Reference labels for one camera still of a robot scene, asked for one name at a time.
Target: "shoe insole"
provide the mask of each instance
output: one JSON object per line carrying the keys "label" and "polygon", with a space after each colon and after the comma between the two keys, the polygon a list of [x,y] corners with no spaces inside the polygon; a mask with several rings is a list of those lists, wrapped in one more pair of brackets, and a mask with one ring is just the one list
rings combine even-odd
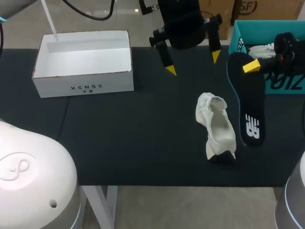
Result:
{"label": "shoe insole", "polygon": [[223,114],[220,112],[215,112],[211,121],[211,130],[214,139],[219,142],[224,139],[230,139],[230,128],[225,120]]}
{"label": "shoe insole", "polygon": [[246,53],[232,53],[227,62],[227,75],[239,100],[239,127],[242,141],[260,146],[265,139],[264,75],[244,73],[243,66],[253,61]]}

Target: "teal shoe box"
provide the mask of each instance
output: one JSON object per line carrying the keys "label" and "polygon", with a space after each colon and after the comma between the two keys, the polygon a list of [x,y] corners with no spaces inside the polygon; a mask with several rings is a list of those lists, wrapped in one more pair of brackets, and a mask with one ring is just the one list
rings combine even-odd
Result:
{"label": "teal shoe box", "polygon": [[[234,24],[229,54],[246,52],[245,44],[264,45],[275,41],[279,33],[291,32],[298,40],[305,40],[305,21],[239,21]],[[305,94],[305,76],[280,75],[272,83],[267,74],[266,94]]]}

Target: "white cardboard box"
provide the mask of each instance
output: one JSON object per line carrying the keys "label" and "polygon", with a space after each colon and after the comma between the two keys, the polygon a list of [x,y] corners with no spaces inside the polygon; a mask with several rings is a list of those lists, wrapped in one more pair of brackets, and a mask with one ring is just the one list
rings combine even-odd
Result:
{"label": "white cardboard box", "polygon": [[133,91],[128,32],[44,35],[32,78],[41,98]]}

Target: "new balance logo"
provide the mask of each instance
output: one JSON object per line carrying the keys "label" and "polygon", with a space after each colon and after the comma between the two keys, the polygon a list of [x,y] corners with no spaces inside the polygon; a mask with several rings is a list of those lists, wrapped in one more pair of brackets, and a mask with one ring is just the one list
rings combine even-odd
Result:
{"label": "new balance logo", "polygon": [[258,128],[259,123],[258,123],[258,120],[256,120],[255,118],[250,117],[247,114],[246,114],[246,120],[248,121],[246,123],[246,129],[247,129],[248,136],[259,139],[259,128]]}
{"label": "new balance logo", "polygon": [[238,40],[236,51],[237,52],[242,52],[243,45],[244,45],[243,39],[242,39],[242,37],[240,37],[239,40]]}

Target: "yellow tip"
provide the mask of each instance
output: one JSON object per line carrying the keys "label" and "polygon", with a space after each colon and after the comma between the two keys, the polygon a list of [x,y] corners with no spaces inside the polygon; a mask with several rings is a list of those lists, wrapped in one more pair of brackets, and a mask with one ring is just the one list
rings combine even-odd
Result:
{"label": "yellow tip", "polygon": [[261,69],[259,61],[255,59],[254,61],[243,66],[244,73],[258,72]]}
{"label": "yellow tip", "polygon": [[219,56],[219,53],[220,53],[220,50],[217,50],[217,51],[212,52],[212,56],[213,56],[213,61],[214,61],[214,63],[216,63],[216,60],[217,60],[217,58],[218,58],[218,56]]}
{"label": "yellow tip", "polygon": [[173,65],[165,67],[168,71],[173,73],[174,75],[177,75],[175,67]]}

